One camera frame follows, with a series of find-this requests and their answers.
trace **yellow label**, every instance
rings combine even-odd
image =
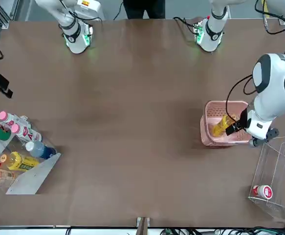
[[[83,1],[82,5],[89,6],[89,2],[88,1]]]
[[[15,162],[8,167],[9,170],[28,171],[39,164],[39,161],[33,157],[21,157],[18,152],[11,153],[15,156]]]

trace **yellow bottle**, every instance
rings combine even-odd
[[[238,120],[234,114],[230,115],[234,120]],[[224,115],[219,123],[217,123],[212,128],[212,135],[214,137],[220,137],[222,134],[225,133],[226,128],[231,124],[235,123],[228,115]]]
[[[9,170],[28,171],[39,164],[39,161],[33,157],[23,157],[18,152],[12,152],[10,155],[3,154],[0,161],[4,163]]]

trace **person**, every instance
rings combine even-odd
[[[150,19],[165,19],[165,0],[124,0],[128,19],[142,19],[147,11]]]

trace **clear plastic box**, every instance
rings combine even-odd
[[[271,199],[255,196],[253,187],[261,185],[272,188]],[[285,222],[285,137],[263,145],[248,198],[275,221]]]

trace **blue bottle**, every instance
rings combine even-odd
[[[54,148],[47,147],[40,141],[27,142],[25,147],[26,150],[30,152],[30,155],[34,158],[48,159],[51,157],[51,155],[56,154]]]

